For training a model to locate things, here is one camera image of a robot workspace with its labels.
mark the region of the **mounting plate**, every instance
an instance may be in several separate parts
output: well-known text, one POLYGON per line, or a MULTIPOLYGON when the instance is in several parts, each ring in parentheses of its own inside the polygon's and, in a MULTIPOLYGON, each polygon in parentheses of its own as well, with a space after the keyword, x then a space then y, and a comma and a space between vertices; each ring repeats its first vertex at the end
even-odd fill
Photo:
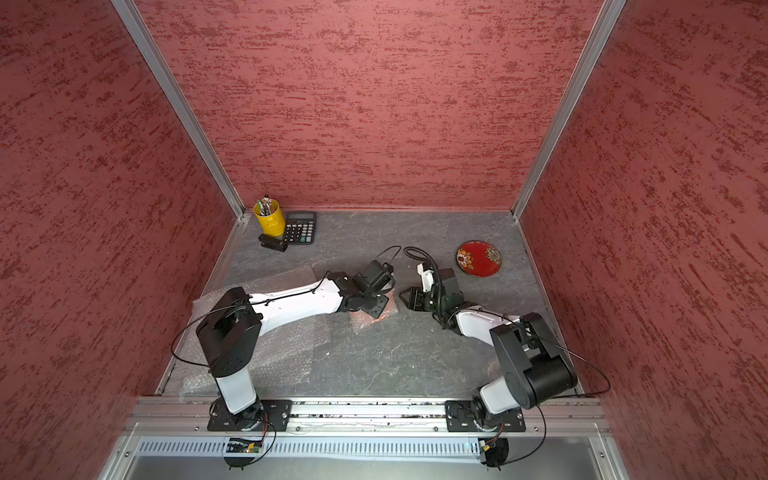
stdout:
POLYGON ((426 312, 424 309, 424 299, 426 298, 426 294, 420 286, 412 286, 406 290, 401 290, 400 293, 398 293, 398 296, 408 310, 413 310, 414 312, 426 312))
MULTIPOLYGON (((470 416, 471 414, 472 402, 470 400, 449 400, 445 402, 445 422, 448 424, 449 432, 484 432, 475 424, 475 420, 470 416)), ((505 432, 525 431, 525 419, 522 416, 522 409, 519 407, 505 414, 502 421, 504 422, 505 432)))
MULTIPOLYGON (((261 405, 266 412, 272 426, 278 432, 285 432, 290 420, 290 409, 293 402, 290 400, 269 400, 261 399, 261 405)), ((237 415, 232 415, 227 410, 227 404, 224 399, 219 397, 210 407, 210 419, 208 420, 209 432, 252 432, 261 430, 261 421, 254 424, 251 429, 242 430, 238 428, 237 415)))
POLYGON ((373 318, 378 319, 379 315, 381 315, 382 312, 384 311, 384 307, 386 307, 387 302, 389 302, 389 298, 387 297, 387 295, 378 295, 376 297, 376 305, 374 305, 372 309, 369 309, 369 310, 361 309, 361 310, 365 313, 368 313, 373 318))

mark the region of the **red plate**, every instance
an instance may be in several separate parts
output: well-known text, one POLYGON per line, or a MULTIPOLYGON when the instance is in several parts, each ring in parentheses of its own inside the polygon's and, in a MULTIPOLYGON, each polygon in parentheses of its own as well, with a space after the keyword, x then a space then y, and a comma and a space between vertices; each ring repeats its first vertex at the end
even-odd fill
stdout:
POLYGON ((456 251, 456 262, 472 276, 491 276, 502 268, 502 256, 490 243, 473 240, 456 251))

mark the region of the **yellow pencil cup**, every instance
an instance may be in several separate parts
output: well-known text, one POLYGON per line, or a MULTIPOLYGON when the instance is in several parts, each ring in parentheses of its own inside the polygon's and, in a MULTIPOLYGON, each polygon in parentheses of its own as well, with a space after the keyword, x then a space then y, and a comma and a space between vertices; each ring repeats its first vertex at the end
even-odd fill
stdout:
POLYGON ((259 215, 259 206, 253 207, 253 213, 261 223, 261 228, 264 233, 270 237, 279 237, 286 231, 286 219, 283 217, 283 212, 280 210, 280 204, 277 200, 272 200, 272 208, 275 210, 274 214, 259 215))

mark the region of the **bubble wrap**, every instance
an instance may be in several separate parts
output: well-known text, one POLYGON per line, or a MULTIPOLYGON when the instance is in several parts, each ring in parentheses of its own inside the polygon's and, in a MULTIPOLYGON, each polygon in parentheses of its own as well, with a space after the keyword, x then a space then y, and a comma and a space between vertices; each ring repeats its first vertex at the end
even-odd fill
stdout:
MULTIPOLYGON (((234 286, 241 286, 246 293, 269 293, 288 290, 316 282, 317 278, 308 266, 277 275, 268 276, 241 285, 226 286, 194 301, 192 317, 197 318, 210 311, 221 296, 234 286)), ((195 327, 190 327, 177 355, 191 362, 205 363, 203 350, 195 327)), ((313 350, 327 343, 330 335, 329 316, 315 315, 298 322, 288 323, 259 337, 253 358, 248 363, 250 378, 257 391, 260 387, 296 385, 308 380, 312 370, 313 350)), ((164 395, 196 396, 218 395, 216 381, 201 366, 176 362, 164 390, 164 395)))
POLYGON ((352 323, 353 332, 357 333, 360 330, 365 329, 366 327, 369 327, 376 322, 380 322, 386 317, 399 311, 397 310, 397 303, 395 302, 395 290, 392 290, 386 295, 389 298, 389 302, 387 302, 386 306, 384 307, 384 311, 382 311, 382 314, 379 315, 379 318, 377 319, 373 318, 362 310, 357 312, 349 312, 349 321, 352 323))

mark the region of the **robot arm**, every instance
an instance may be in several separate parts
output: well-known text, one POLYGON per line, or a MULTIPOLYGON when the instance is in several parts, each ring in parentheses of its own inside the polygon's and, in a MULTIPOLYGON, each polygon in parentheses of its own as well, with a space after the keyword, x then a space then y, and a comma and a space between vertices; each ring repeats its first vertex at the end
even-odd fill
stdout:
POLYGON ((507 316, 484 310, 464 300, 453 269, 435 272, 433 266, 422 263, 418 271, 422 286, 400 294, 407 307, 431 311, 443 329, 479 339, 496 351, 502 376, 473 395, 472 410, 481 428, 492 429, 507 411, 519 406, 531 409, 576 386, 571 360, 540 315, 507 316))
POLYGON ((282 292, 248 295, 242 287, 228 290, 196 331, 227 410, 239 416, 234 421, 255 425, 258 420, 258 395, 247 365, 259 337, 322 313, 363 310, 378 318, 395 284, 392 272, 391 265, 374 260, 354 277, 327 273, 318 282, 282 292))

